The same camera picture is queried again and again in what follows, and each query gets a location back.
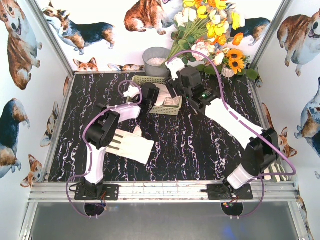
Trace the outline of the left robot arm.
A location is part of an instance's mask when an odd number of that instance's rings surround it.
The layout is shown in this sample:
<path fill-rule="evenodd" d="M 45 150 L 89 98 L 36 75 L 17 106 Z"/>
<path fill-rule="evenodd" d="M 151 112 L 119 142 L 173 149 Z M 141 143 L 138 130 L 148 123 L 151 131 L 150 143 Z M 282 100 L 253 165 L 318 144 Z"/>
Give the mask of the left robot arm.
<path fill-rule="evenodd" d="M 151 109 L 157 102 L 159 92 L 153 83 L 144 83 L 142 86 L 131 83 L 123 96 L 137 98 L 136 102 L 95 106 L 95 113 L 82 134 L 87 147 L 86 170 L 81 180 L 83 185 L 97 186 L 103 182 L 106 153 L 147 164 L 155 142 L 144 138 L 139 126 L 133 132 L 127 132 L 119 130 L 118 125 L 137 119 L 144 107 Z"/>

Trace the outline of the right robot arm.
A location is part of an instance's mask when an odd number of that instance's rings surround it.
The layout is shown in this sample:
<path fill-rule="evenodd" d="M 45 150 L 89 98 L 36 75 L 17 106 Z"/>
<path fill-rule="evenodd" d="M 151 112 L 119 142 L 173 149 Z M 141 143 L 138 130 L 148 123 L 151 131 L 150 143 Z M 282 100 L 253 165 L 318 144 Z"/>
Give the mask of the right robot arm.
<path fill-rule="evenodd" d="M 225 184 L 234 190 L 262 174 L 278 158 L 278 135 L 248 121 L 225 105 L 220 93 L 206 88 L 200 72 L 192 66 L 167 66 L 165 80 L 170 95 L 183 96 L 199 113 L 218 123 L 244 148 L 239 166 L 226 177 Z"/>

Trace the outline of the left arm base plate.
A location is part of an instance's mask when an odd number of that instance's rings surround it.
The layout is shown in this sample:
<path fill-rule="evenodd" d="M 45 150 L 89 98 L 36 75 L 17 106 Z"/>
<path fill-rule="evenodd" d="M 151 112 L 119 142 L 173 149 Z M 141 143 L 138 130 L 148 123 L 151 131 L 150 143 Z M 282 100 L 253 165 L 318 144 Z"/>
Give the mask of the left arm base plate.
<path fill-rule="evenodd" d="M 76 187 L 74 199 L 76 201 L 117 201 L 119 187 L 117 184 L 102 184 L 98 186 L 79 185 Z"/>

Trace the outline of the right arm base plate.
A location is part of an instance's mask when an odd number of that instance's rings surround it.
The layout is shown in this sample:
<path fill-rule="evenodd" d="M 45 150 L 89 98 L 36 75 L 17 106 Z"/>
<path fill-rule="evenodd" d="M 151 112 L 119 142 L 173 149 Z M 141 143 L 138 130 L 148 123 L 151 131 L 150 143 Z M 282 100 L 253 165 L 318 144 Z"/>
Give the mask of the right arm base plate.
<path fill-rule="evenodd" d="M 239 189 L 233 189 L 224 184 L 207 184 L 206 189 L 209 200 L 252 200 L 253 192 L 250 184 L 245 184 Z"/>

